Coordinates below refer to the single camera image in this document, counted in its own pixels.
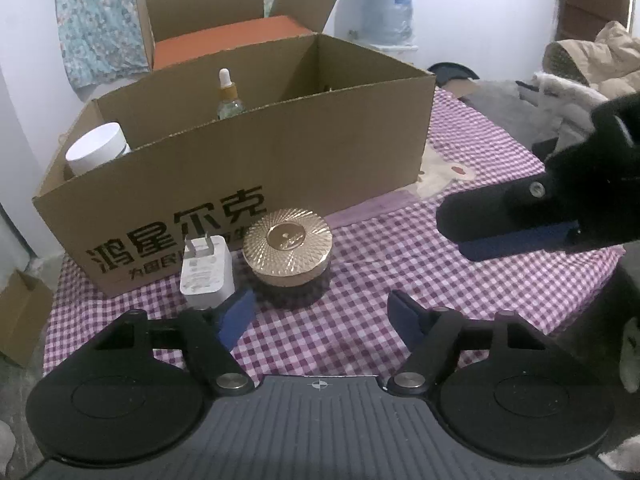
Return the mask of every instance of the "cardboard box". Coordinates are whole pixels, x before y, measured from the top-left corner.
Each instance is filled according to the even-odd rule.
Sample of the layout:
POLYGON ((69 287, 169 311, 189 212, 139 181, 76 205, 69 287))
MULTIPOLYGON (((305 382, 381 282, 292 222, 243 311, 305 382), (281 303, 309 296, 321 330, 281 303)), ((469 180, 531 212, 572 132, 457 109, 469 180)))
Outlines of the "cardboard box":
POLYGON ((121 294, 179 272, 187 235, 235 249, 267 211, 327 215, 414 182, 434 85, 322 34, 199 57, 87 103, 33 202, 89 278, 121 294), (215 121, 224 67, 249 111, 215 121), (109 121, 133 151, 70 178, 68 147, 109 121))
POLYGON ((47 286, 16 270, 0 292, 0 352, 20 366, 29 364, 51 305, 47 286))
POLYGON ((149 67, 322 32, 336 0, 136 0, 149 67))

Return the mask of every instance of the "black circular base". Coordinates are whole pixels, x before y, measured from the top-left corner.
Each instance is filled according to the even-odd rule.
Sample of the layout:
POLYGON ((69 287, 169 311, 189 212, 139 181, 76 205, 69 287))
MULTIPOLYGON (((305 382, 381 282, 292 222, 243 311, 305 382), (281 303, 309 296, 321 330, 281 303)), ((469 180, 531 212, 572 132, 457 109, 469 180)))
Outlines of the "black circular base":
POLYGON ((153 358, 124 364, 100 357, 81 374, 60 367, 31 393, 28 421, 46 454, 117 466, 167 449, 199 421, 202 391, 183 370, 153 358))
POLYGON ((453 373, 439 407, 462 442, 517 463, 561 462, 593 451, 613 415, 604 388, 572 360, 524 349, 453 373))

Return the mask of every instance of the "dropper cap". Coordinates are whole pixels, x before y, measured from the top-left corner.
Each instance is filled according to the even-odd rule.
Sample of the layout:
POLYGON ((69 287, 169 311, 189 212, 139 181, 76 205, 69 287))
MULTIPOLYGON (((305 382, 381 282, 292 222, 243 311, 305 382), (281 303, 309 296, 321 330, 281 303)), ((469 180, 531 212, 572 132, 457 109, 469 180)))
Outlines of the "dropper cap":
POLYGON ((233 101, 238 99, 238 89, 236 84, 231 81, 229 70, 223 68, 220 70, 220 100, 233 101))

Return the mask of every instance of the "white power adapter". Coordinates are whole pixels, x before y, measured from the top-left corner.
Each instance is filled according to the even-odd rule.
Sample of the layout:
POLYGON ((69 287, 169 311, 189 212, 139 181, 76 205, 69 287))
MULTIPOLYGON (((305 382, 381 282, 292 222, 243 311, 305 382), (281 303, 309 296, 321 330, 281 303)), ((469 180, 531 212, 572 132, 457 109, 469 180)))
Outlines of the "white power adapter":
POLYGON ((184 241, 180 292, 190 307, 216 308, 236 291, 231 253, 222 236, 184 241))

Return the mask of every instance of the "plastic bottle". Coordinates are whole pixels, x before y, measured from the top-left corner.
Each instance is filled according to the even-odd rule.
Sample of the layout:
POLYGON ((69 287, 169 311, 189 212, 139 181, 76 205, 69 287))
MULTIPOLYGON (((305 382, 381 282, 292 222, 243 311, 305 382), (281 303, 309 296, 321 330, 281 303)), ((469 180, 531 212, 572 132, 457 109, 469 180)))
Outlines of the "plastic bottle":
POLYGON ((369 43, 406 44, 414 33, 413 0, 364 0, 362 38, 369 43))
POLYGON ((244 104, 238 98, 236 84, 231 81, 229 70, 220 70, 220 103, 218 104, 218 118, 226 119, 244 112, 244 104))

